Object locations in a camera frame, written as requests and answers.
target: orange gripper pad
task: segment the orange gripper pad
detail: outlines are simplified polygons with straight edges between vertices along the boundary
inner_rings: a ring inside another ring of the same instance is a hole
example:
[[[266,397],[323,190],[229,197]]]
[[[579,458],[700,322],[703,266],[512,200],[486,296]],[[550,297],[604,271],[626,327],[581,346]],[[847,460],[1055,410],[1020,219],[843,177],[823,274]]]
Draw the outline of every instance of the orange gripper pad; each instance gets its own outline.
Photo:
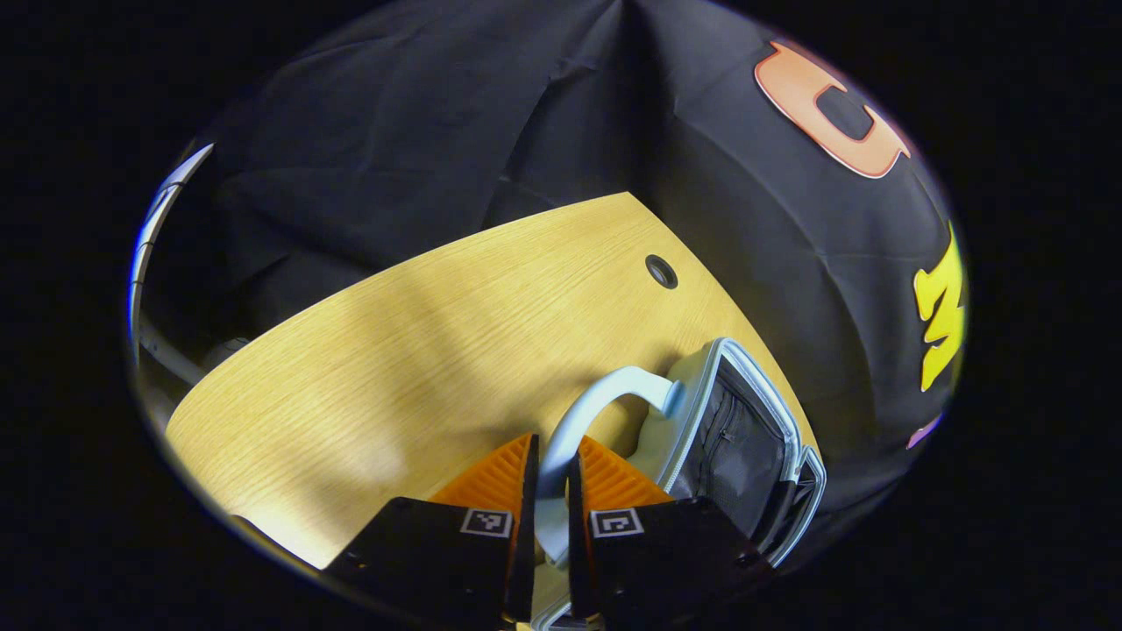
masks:
[[[532,437],[524,433],[491,451],[429,501],[487,511],[511,511],[514,515],[513,545],[517,540],[518,522],[522,521],[523,478]]]
[[[674,501],[634,465],[587,436],[580,440],[577,452],[581,459],[586,522],[589,511],[611,511]]]

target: white handle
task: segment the white handle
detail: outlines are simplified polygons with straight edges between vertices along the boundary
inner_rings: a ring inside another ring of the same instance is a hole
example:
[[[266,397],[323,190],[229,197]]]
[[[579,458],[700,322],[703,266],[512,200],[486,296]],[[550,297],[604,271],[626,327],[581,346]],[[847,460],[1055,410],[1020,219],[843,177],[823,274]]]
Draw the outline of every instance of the white handle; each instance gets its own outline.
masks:
[[[673,399],[674,384],[636,366],[626,366],[592,384],[558,423],[537,472],[534,533],[550,563],[564,566],[569,550],[569,509],[564,502],[565,468],[577,455],[580,439],[609,403],[625,394],[644,399],[662,414]]]

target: orange letter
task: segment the orange letter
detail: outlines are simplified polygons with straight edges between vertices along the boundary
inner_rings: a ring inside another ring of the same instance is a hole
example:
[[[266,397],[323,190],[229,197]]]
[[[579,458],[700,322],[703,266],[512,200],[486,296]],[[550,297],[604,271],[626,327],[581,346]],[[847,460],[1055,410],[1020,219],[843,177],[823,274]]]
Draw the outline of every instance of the orange letter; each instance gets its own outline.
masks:
[[[813,62],[783,46],[756,65],[756,83],[771,102],[807,132],[834,159],[865,177],[883,177],[896,164],[900,154],[911,157],[900,136],[884,119],[865,106],[873,119],[861,140],[846,136],[818,109],[818,98],[830,88],[847,92],[845,85]]]

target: wooden table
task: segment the wooden table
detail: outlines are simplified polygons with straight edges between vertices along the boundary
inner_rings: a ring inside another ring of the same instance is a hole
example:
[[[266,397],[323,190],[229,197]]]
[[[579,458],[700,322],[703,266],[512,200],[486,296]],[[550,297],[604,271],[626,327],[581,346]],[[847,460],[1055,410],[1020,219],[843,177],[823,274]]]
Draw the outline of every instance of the wooden table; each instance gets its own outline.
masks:
[[[647,255],[678,286],[659,284]],[[183,400],[167,439],[231,514],[316,568],[390,497],[427,499],[625,365],[665,374],[738,340],[806,414],[745,316],[628,193],[486,230],[355,284],[260,336]],[[646,404],[589,435],[628,456]]]

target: wood grain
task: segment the wood grain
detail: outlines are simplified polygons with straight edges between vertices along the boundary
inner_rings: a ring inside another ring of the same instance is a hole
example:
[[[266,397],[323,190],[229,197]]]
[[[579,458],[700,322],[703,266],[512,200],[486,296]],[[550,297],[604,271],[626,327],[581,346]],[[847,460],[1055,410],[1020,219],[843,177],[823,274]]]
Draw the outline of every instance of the wood grain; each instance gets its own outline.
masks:
[[[673,266],[668,290],[645,267]],[[427,499],[625,365],[665,374],[738,340],[813,436],[790,385],[705,266],[628,193],[486,230],[386,269],[267,331],[208,374],[167,439],[230,513],[323,568],[397,495]],[[627,456],[644,403],[589,436]]]

